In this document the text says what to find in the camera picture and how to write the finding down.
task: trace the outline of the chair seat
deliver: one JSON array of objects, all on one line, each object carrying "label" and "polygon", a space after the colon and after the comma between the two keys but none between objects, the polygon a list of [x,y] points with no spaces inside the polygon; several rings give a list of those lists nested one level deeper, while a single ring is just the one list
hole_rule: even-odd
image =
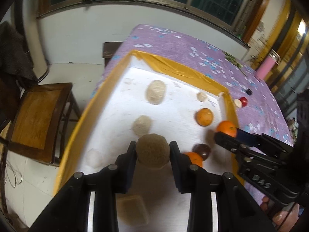
[{"label": "chair seat", "polygon": [[58,127],[71,89],[71,83],[63,83],[34,86],[25,91],[8,133],[8,149],[52,163]]}]

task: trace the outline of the red apple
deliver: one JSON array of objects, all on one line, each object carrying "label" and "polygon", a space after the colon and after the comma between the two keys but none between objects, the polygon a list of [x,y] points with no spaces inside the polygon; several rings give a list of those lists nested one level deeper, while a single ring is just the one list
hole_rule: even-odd
[{"label": "red apple", "polygon": [[243,107],[245,107],[248,104],[248,100],[245,97],[241,97],[239,100],[242,103]]}]

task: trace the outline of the finger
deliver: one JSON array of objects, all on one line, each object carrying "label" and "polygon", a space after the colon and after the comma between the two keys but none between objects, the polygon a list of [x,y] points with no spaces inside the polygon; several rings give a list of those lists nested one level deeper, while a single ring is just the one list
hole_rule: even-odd
[{"label": "finger", "polygon": [[260,205],[260,208],[261,208],[264,212],[266,212],[267,209],[268,209],[268,204],[265,203],[265,202],[263,202],[263,203]]},{"label": "finger", "polygon": [[287,211],[278,212],[277,214],[274,215],[272,221],[277,225],[280,225],[283,222],[284,218],[286,217],[287,213],[288,213]]},{"label": "finger", "polygon": [[292,210],[292,213],[296,214],[298,216],[299,213],[299,204],[296,204]]},{"label": "finger", "polygon": [[262,202],[269,202],[269,198],[267,196],[264,196]]}]

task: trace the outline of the floral tablecloth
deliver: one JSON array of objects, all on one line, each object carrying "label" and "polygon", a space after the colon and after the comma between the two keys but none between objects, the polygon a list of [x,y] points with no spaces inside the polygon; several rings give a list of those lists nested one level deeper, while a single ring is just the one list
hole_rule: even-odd
[{"label": "floral tablecloth", "polygon": [[[132,49],[160,55],[191,67],[227,87],[234,99],[246,97],[248,105],[236,109],[240,129],[250,133],[265,133],[292,144],[289,129],[274,96],[264,81],[260,82],[254,77],[250,67],[243,65],[241,72],[225,59],[225,54],[217,47],[161,27],[136,26],[109,61],[93,95],[117,62]],[[248,88],[252,90],[251,96],[245,93]]]}]

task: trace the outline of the tangerine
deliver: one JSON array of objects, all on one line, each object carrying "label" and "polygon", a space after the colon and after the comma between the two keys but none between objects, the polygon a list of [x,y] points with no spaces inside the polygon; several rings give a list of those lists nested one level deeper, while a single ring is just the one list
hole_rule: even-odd
[{"label": "tangerine", "polygon": [[186,153],[183,153],[183,154],[189,156],[192,164],[196,164],[196,165],[198,165],[200,167],[203,167],[203,159],[202,159],[202,157],[198,153],[186,152]]},{"label": "tangerine", "polygon": [[214,119],[214,114],[208,108],[200,109],[196,115],[195,120],[199,125],[208,126]]},{"label": "tangerine", "polygon": [[224,120],[224,121],[220,122],[220,124],[217,126],[216,132],[223,132],[223,133],[230,135],[234,138],[237,136],[237,128],[229,120]]}]

